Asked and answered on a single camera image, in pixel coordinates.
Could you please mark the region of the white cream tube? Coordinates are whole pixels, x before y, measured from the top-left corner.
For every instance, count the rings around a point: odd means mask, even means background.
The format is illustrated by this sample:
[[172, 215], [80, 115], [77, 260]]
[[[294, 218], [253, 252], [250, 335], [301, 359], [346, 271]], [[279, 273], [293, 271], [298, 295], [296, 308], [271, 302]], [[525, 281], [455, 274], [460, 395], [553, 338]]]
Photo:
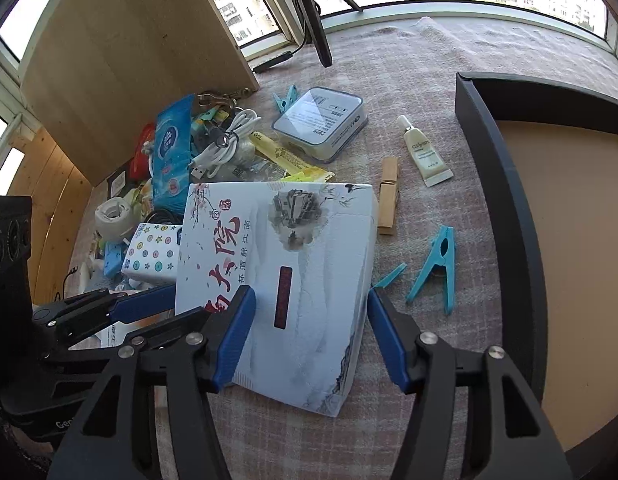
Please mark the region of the white cream tube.
[[398, 125], [403, 130], [405, 146], [415, 163], [424, 184], [431, 188], [453, 178], [453, 172], [438, 154], [426, 134], [415, 128], [405, 115], [397, 118]]

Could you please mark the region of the wooden clothespin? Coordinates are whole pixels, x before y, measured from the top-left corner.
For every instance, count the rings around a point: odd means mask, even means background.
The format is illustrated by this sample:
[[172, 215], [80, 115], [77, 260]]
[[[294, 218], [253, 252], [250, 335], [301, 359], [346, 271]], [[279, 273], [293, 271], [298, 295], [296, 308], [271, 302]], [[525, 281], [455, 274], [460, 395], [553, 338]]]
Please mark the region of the wooden clothespin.
[[395, 233], [398, 181], [398, 158], [385, 157], [382, 161], [381, 183], [379, 184], [379, 219], [377, 219], [377, 230], [381, 235]]

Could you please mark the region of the small blue clothespin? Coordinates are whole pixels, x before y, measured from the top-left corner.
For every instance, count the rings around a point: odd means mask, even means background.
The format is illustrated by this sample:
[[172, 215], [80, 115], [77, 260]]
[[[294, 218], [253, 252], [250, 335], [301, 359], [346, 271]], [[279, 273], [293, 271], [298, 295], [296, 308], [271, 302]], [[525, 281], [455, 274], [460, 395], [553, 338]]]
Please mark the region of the small blue clothespin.
[[277, 93], [273, 92], [272, 97], [277, 110], [283, 115], [298, 100], [298, 89], [295, 84], [292, 84], [288, 87], [285, 96], [279, 96]]

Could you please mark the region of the white square tin box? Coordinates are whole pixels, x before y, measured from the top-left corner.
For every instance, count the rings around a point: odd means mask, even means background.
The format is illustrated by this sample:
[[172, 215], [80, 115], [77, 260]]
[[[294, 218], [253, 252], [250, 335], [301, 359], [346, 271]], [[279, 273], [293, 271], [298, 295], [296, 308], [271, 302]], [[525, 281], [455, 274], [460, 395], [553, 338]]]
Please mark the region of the white square tin box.
[[328, 164], [368, 121], [359, 96], [313, 87], [272, 123], [272, 129], [312, 159]]

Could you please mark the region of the wooden board panel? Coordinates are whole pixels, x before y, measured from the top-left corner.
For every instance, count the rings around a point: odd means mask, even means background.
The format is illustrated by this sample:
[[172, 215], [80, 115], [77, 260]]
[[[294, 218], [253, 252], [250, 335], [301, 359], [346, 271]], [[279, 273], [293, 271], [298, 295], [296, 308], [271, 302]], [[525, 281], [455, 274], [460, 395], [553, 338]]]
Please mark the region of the wooden board panel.
[[259, 87], [213, 0], [50, 0], [19, 73], [32, 114], [92, 185], [169, 104]]

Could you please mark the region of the blue wet wipes pack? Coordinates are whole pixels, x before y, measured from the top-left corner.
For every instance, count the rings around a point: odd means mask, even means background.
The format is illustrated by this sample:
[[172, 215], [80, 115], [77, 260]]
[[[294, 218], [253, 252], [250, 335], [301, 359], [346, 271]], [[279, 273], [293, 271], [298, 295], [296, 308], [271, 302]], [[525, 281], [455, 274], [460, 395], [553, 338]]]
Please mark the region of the blue wet wipes pack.
[[152, 151], [152, 202], [183, 214], [190, 185], [191, 122], [194, 94], [165, 108], [156, 118]]

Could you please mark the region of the yellow sachet stick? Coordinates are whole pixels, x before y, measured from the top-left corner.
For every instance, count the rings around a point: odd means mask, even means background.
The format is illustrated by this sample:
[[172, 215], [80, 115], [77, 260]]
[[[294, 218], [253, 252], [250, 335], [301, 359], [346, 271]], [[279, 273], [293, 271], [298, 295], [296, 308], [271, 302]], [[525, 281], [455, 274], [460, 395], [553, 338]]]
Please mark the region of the yellow sachet stick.
[[282, 144], [259, 131], [251, 133], [249, 140], [260, 154], [270, 159], [271, 162], [274, 162], [287, 173], [287, 176], [283, 178], [285, 182], [326, 183], [335, 177], [332, 171], [310, 165], [309, 162], [305, 162], [299, 156], [288, 151]]

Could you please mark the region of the polka dot tissue pack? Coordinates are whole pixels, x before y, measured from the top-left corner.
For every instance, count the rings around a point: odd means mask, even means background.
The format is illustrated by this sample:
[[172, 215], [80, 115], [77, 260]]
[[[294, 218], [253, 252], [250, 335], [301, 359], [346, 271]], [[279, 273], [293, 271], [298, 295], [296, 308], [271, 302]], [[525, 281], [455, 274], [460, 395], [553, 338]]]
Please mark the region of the polka dot tissue pack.
[[140, 223], [126, 250], [121, 273], [152, 285], [177, 279], [182, 226]]

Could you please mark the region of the blue music card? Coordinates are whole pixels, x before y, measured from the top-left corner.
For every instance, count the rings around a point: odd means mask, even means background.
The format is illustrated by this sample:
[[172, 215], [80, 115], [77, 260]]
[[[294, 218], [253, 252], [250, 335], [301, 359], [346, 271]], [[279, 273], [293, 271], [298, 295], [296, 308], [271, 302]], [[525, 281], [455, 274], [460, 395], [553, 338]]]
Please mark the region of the blue music card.
[[105, 278], [115, 278], [120, 273], [126, 255], [126, 244], [106, 242], [104, 250], [103, 274]]

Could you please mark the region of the white round mosquito device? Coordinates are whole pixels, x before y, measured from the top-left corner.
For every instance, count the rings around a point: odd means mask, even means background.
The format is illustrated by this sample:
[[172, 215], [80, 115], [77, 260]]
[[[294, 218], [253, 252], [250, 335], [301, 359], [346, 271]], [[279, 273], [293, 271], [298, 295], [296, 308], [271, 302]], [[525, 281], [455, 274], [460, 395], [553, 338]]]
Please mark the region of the white round mosquito device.
[[131, 205], [120, 197], [100, 204], [94, 212], [95, 231], [104, 242], [119, 244], [135, 232], [140, 223]]

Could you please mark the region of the white painted tissue box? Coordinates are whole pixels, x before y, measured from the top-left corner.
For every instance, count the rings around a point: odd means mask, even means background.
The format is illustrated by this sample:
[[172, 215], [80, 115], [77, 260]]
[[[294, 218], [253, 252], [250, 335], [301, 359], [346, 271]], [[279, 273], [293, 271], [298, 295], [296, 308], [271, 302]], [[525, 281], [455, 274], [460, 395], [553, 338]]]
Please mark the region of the white painted tissue box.
[[355, 375], [376, 223], [368, 184], [193, 184], [175, 311], [221, 312], [251, 286], [255, 317], [234, 382], [335, 417]]

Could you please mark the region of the plaid tablecloth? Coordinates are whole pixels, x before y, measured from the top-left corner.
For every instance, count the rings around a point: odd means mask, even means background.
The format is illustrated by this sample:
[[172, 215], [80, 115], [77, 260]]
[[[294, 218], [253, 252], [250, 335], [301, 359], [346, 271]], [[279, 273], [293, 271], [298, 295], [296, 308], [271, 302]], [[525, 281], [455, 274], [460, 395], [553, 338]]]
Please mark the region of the plaid tablecloth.
[[[496, 248], [484, 194], [455, 119], [455, 76], [508, 73], [552, 79], [618, 99], [612, 53], [540, 26], [494, 18], [409, 18], [330, 36], [334, 65], [308, 53], [262, 75], [248, 106], [264, 118], [271, 92], [290, 84], [324, 86], [361, 96], [367, 128], [333, 162], [338, 180], [379, 184], [382, 162], [397, 159], [396, 200], [381, 210], [393, 233], [375, 245], [374, 274], [399, 263], [408, 271], [390, 287], [405, 302], [413, 274], [441, 226], [457, 241], [457, 307], [443, 313], [443, 294], [428, 283], [410, 311], [451, 344], [481, 349], [500, 337]], [[371, 333], [365, 333], [349, 396], [337, 417], [292, 408], [242, 387], [210, 400], [231, 475], [236, 479], [385, 479], [405, 434], [412, 399], [391, 383]]]

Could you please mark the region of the red pouch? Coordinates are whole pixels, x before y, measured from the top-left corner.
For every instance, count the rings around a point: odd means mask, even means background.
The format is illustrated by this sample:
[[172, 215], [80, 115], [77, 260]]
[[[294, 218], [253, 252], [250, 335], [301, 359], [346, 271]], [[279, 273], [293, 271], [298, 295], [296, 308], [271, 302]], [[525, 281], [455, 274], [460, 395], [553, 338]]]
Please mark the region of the red pouch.
[[136, 142], [133, 157], [129, 165], [129, 177], [134, 181], [146, 180], [149, 176], [149, 162], [148, 156], [143, 152], [143, 146], [146, 142], [150, 142], [155, 139], [155, 124], [150, 122], [146, 124], [140, 136], [138, 142]]

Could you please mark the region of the blue clothespin large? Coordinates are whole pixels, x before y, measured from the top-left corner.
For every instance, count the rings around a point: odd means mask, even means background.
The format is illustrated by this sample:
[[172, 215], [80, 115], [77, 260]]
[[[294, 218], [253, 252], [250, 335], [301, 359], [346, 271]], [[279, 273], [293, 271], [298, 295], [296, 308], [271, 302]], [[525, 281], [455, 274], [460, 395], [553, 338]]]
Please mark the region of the blue clothespin large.
[[443, 280], [443, 312], [451, 315], [455, 309], [455, 240], [454, 228], [441, 226], [437, 236], [431, 242], [431, 250], [417, 274], [415, 282], [405, 297], [411, 304], [429, 278]]

